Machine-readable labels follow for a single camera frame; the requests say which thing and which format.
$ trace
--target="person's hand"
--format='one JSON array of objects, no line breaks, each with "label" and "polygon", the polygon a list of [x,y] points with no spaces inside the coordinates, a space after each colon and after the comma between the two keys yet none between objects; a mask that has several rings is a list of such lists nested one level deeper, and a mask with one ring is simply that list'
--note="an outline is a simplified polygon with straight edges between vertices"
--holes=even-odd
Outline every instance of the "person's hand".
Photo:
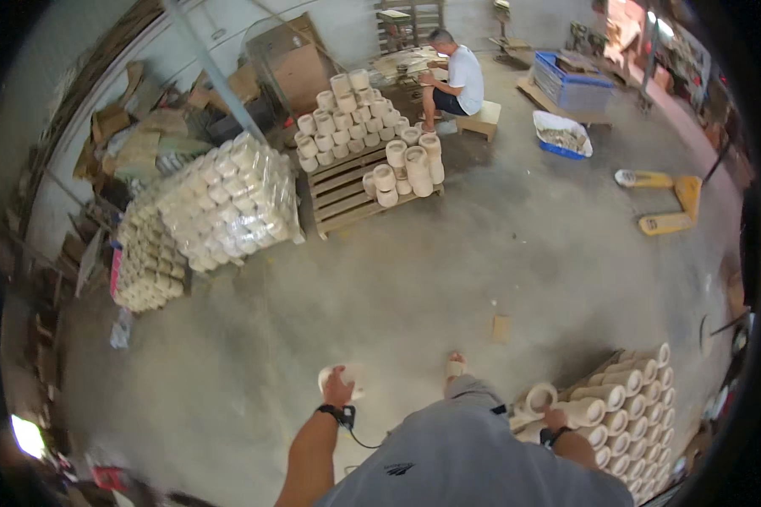
[{"label": "person's hand", "polygon": [[549,408],[549,405],[541,407],[541,411],[544,412],[544,422],[553,433],[560,430],[567,425],[567,414],[558,408]]},{"label": "person's hand", "polygon": [[352,388],[355,387],[355,382],[350,382],[344,385],[341,380],[341,372],[344,371],[343,366],[336,366],[327,377],[325,382],[325,405],[332,405],[335,408],[341,407],[350,403],[352,400]]},{"label": "person's hand", "polygon": [[423,85],[431,85],[434,86],[436,83],[436,79],[434,78],[434,75],[431,72],[424,72],[423,74],[420,74],[419,76],[420,83]]}]

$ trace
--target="wooden stool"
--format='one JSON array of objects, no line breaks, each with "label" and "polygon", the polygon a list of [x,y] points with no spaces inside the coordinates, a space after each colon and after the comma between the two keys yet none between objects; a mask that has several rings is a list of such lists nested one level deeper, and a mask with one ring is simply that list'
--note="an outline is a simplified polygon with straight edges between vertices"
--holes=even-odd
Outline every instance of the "wooden stool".
[{"label": "wooden stool", "polygon": [[493,140],[493,134],[496,134],[500,112],[501,104],[482,101],[482,109],[473,116],[457,116],[457,132],[460,134],[463,130],[481,132],[487,136],[489,143]]}]

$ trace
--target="dark shorts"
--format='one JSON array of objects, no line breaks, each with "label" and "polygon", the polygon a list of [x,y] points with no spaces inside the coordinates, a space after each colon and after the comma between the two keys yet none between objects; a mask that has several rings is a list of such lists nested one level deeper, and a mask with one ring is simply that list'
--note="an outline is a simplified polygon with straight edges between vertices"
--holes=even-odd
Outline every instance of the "dark shorts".
[{"label": "dark shorts", "polygon": [[463,108],[459,106],[459,101],[455,95],[445,93],[438,87],[434,88],[434,105],[440,111],[445,111],[448,114],[456,114],[457,116],[468,115],[463,111]]}]

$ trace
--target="black wire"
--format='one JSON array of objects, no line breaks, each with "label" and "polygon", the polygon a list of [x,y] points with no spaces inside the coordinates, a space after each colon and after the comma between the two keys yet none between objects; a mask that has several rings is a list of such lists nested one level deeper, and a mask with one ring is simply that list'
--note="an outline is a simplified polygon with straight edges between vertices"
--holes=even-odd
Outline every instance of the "black wire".
[{"label": "black wire", "polygon": [[380,442],[380,444],[376,445],[375,447],[371,447],[369,445],[362,444],[361,441],[358,440],[358,438],[355,436],[355,433],[352,432],[352,428],[350,428],[350,435],[352,435],[352,439],[354,441],[358,442],[358,445],[360,445],[361,447],[366,447],[367,449],[377,449],[377,448],[381,447],[381,445],[383,445],[383,442]]}]

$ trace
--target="logo on shirt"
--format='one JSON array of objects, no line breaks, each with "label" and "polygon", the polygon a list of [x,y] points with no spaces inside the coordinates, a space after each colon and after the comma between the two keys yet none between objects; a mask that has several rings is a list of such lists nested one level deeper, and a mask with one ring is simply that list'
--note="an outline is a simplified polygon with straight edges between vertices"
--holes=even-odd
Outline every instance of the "logo on shirt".
[{"label": "logo on shirt", "polygon": [[386,471],[386,475],[403,475],[414,465],[414,463],[394,463],[384,466],[383,469]]}]

